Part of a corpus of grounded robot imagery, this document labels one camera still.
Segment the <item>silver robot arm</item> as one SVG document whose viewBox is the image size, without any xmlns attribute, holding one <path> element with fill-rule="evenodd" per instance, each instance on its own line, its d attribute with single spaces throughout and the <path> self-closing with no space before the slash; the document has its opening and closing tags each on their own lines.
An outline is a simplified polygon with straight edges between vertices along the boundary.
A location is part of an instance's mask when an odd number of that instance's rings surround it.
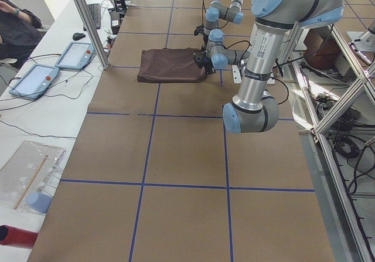
<svg viewBox="0 0 375 262">
<path fill-rule="evenodd" d="M 207 10 L 203 34 L 207 39 L 205 53 L 216 70 L 239 64 L 242 82 L 238 93 L 223 107 L 223 121 L 232 133 L 264 132 L 279 119 L 274 97 L 266 90 L 282 40 L 296 22 L 301 28 L 317 28 L 339 21 L 344 0 L 251 0 L 255 17 L 250 50 L 235 51 L 224 47 L 224 33 L 217 28 L 223 19 L 235 24 L 243 20 L 243 0 L 232 0 L 225 7 L 213 1 Z"/>
<path fill-rule="evenodd" d="M 221 0 L 211 2 L 206 10 L 203 24 L 203 34 L 209 33 L 219 28 L 219 20 L 239 25 L 244 18 L 243 9 L 244 0 L 231 0 L 228 3 L 222 3 Z"/>
</svg>

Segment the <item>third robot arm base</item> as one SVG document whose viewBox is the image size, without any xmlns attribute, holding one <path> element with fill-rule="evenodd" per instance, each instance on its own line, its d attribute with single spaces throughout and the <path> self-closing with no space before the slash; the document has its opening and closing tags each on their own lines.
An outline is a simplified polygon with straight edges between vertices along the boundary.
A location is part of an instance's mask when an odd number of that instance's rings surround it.
<svg viewBox="0 0 375 262">
<path fill-rule="evenodd" d="M 374 52 L 374 21 L 365 32 L 348 31 L 347 35 L 355 51 Z"/>
</svg>

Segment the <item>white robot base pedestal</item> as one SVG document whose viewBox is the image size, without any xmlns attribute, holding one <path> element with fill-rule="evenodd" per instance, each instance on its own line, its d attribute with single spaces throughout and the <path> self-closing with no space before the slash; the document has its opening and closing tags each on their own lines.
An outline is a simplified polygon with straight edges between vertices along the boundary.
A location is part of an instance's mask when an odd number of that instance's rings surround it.
<svg viewBox="0 0 375 262">
<path fill-rule="evenodd" d="M 275 77 L 272 73 L 270 73 L 268 76 L 265 74 L 255 74 L 247 69 L 246 64 L 241 64 L 241 65 L 232 65 L 232 75 L 233 75 L 233 81 L 235 84 L 241 84 L 243 77 L 247 76 L 252 79 L 264 79 L 268 78 L 267 84 L 274 84 L 275 83 Z"/>
</svg>

